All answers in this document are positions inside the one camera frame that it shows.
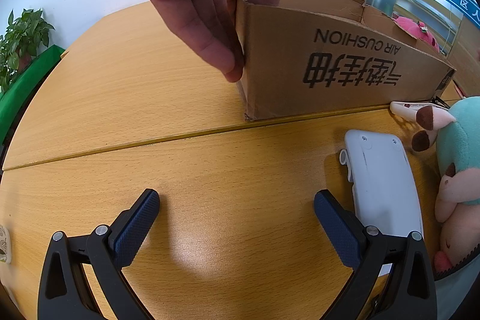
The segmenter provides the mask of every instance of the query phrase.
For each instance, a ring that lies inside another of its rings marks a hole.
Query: teal plush toy
[[[480,244],[480,97],[460,100],[448,111],[425,106],[417,111],[424,128],[414,135],[415,151],[436,140],[442,180],[435,202],[435,218],[443,223],[437,272],[457,265]]]

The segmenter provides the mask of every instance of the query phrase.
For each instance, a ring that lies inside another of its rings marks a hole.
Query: stuffed toy
[[[423,22],[415,22],[410,18],[398,16],[394,19],[395,23],[410,33],[413,37],[425,41],[428,45],[433,46],[435,51],[440,53],[440,48],[433,34],[428,31],[427,26]]]
[[[434,266],[442,272],[480,244],[480,97],[460,100],[448,111],[422,107],[416,120],[424,130],[414,135],[412,148],[424,151],[436,140],[442,179],[435,218],[442,231]]]

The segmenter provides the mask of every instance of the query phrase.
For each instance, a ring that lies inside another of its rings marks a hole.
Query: wooden table
[[[149,3],[109,15],[67,50],[15,133],[0,187],[0,223],[13,244],[2,282],[36,319],[51,235],[111,223],[150,187],[161,211],[124,274],[156,319],[318,319],[350,269],[313,198],[328,188],[353,209],[338,163],[351,128],[394,133],[405,146],[417,131],[386,109],[247,123],[236,86]],[[407,154],[433,255],[436,158]]]

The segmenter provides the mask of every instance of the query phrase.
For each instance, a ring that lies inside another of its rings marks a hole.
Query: chinese characters
[[[460,0],[460,6],[462,6],[465,10],[468,10],[469,2],[467,0]]]
[[[397,85],[402,77],[395,74],[397,62],[377,57],[366,59],[364,56],[342,54],[332,62],[331,53],[314,52],[310,55],[303,83],[313,88],[316,83],[325,83],[330,87],[332,83],[341,86],[352,84],[358,86],[361,82],[369,86],[379,84]]]

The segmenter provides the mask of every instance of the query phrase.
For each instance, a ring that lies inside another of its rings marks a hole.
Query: white controller
[[[423,236],[422,214],[412,170],[402,142],[395,135],[349,130],[340,163],[349,169],[355,214],[364,226],[384,235]],[[390,272],[383,265],[380,275]]]

